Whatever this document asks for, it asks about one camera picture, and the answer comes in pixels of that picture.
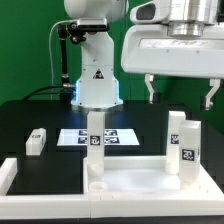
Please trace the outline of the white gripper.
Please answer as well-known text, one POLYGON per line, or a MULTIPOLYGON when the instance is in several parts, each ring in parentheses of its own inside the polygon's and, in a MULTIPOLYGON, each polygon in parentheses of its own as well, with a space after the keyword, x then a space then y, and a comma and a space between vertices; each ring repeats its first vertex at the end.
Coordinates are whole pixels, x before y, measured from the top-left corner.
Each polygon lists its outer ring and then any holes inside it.
POLYGON ((224 25, 206 26, 202 37, 169 37, 166 26, 135 25, 125 35, 121 65, 125 72, 146 74, 151 104, 160 102, 155 75, 211 79, 201 98, 201 108, 210 110, 224 79, 224 25))

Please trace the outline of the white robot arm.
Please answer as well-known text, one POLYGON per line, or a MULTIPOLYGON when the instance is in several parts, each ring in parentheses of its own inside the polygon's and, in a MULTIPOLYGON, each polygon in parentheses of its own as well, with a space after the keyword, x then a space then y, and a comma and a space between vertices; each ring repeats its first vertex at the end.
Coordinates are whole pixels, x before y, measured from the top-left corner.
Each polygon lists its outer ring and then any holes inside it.
POLYGON ((74 108, 101 109, 122 103, 114 76, 114 42, 109 25, 125 15, 133 26, 125 34, 121 66, 145 76, 149 101, 159 94, 153 77, 207 78, 211 90, 202 98, 208 110, 224 79, 224 22, 219 0, 150 0, 128 8, 128 0, 64 0, 70 19, 59 27, 82 48, 82 73, 71 100, 74 108))

